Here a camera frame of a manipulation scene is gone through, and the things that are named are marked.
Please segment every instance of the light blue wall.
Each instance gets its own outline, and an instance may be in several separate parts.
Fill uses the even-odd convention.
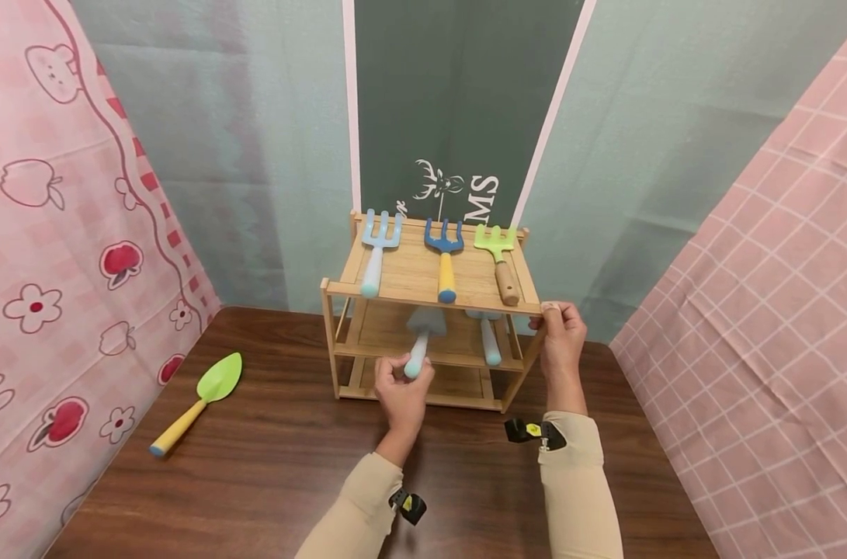
[[[351,207],[340,2],[74,0],[226,304],[321,311]],[[847,0],[598,0],[523,214],[608,341],[847,36]]]

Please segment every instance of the dark green board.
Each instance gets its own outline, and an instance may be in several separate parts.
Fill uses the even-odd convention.
[[[355,0],[359,209],[510,225],[583,1]]]

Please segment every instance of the wooden shelf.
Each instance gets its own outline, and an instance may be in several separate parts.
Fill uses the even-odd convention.
[[[362,214],[352,215],[352,249],[345,261],[338,282],[330,282],[328,293],[347,297],[360,295],[360,284],[364,277],[366,264],[370,259],[370,249],[366,248],[358,230],[363,226]],[[392,235],[394,220],[389,220],[389,235]],[[495,260],[490,252],[474,247],[476,228],[464,225],[462,228],[464,249],[451,255],[454,268],[454,284],[457,300],[451,305],[443,305],[436,299],[439,292],[439,253],[425,246],[423,233],[425,222],[419,219],[405,219],[401,225],[401,241],[398,248],[387,249],[383,254],[383,274],[380,279],[380,296],[377,299],[406,302],[406,304],[430,307],[473,308],[479,311],[492,311],[510,314],[540,315],[540,301],[537,299],[535,284],[529,274],[522,247],[528,231],[517,231],[515,249],[505,252],[504,258],[510,264],[513,279],[519,285],[519,305],[508,307],[501,302],[498,284],[495,283]]]
[[[343,326],[343,330],[347,330],[345,338],[341,331],[336,332],[334,353],[376,358],[407,352],[417,338],[405,326],[415,308],[415,305],[396,304],[389,300],[358,299],[350,324]],[[466,316],[459,308],[446,308],[445,323],[448,335],[434,336],[429,340],[429,360],[476,369],[488,366],[484,362],[480,322]],[[501,363],[492,369],[523,372],[522,350],[515,333],[511,339],[507,315],[493,321],[492,330],[502,358]]]
[[[382,355],[399,355],[409,351],[416,335],[406,323],[417,306],[445,308],[447,335],[430,338],[427,355],[436,367],[436,378],[429,388],[428,404],[476,408],[507,412],[517,390],[528,375],[544,339],[539,331],[525,352],[513,328],[513,315],[540,315],[540,301],[529,267],[522,255],[528,230],[518,231],[515,249],[505,252],[513,279],[519,285],[519,305],[507,307],[501,302],[495,282],[495,263],[491,253],[474,248],[475,227],[463,226],[462,252],[452,254],[454,285],[457,300],[440,304],[439,254],[425,247],[425,222],[404,220],[398,248],[384,252],[380,295],[376,299],[360,296],[364,270],[370,249],[360,241],[364,216],[352,213],[350,235],[352,249],[345,261],[339,281],[324,278],[321,282],[321,302],[327,329],[330,370],[336,398],[376,400],[373,393],[373,364]],[[392,234],[394,219],[389,219],[388,234]],[[345,298],[342,313],[335,319],[333,300]],[[491,325],[501,352],[501,363],[488,366],[484,362],[481,325],[466,316],[465,310],[499,313]],[[337,356],[352,359],[352,374],[348,384],[340,384]],[[504,393],[495,398],[492,370],[510,375]]]
[[[339,388],[341,398],[376,400],[373,384],[375,359],[358,358],[352,366],[349,386]],[[436,365],[436,377],[425,399],[427,404],[454,408],[501,411],[502,403],[492,392],[491,373],[488,369],[471,369],[465,366]]]

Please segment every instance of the brown tabletop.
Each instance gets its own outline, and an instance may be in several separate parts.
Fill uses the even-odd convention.
[[[230,352],[243,357],[234,393],[154,458],[149,445]],[[582,381],[627,557],[716,557],[608,348],[586,346]],[[507,417],[537,419],[543,401],[534,370]],[[381,557],[549,557],[537,443],[507,443],[505,418],[429,408],[405,468],[429,510],[417,527],[399,519]],[[47,557],[292,557],[384,428],[376,402],[334,400],[321,317],[225,308]]]

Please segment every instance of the tool handle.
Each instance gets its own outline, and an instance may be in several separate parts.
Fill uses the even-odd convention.
[[[417,341],[411,348],[411,359],[404,365],[404,375],[407,378],[417,378],[417,375],[421,374],[427,343],[429,343],[429,330],[424,330],[417,336]]]
[[[498,349],[498,340],[495,340],[495,331],[491,329],[491,323],[487,318],[482,318],[482,347],[484,349],[484,362],[488,365],[501,364],[501,350]]]
[[[454,268],[451,265],[451,253],[443,252],[439,257],[439,302],[452,304],[457,299],[454,290]]]
[[[162,457],[162,455],[172,448],[172,445],[175,445],[175,443],[178,442],[181,435],[183,435],[184,432],[193,425],[194,420],[200,416],[200,412],[205,410],[205,408],[206,402],[200,400],[188,411],[184,411],[183,416],[178,418],[175,423],[172,423],[170,427],[166,429],[158,439],[156,439],[156,442],[149,446],[149,452],[151,452],[155,457]]]
[[[368,266],[364,270],[364,279],[362,280],[362,295],[368,299],[373,299],[380,294],[380,273],[383,270],[383,248],[374,247],[370,253]]]
[[[516,282],[513,281],[513,275],[510,271],[510,265],[506,260],[501,260],[495,263],[495,280],[498,281],[498,290],[501,294],[501,301],[508,307],[515,307],[519,304],[519,290],[516,289]]]

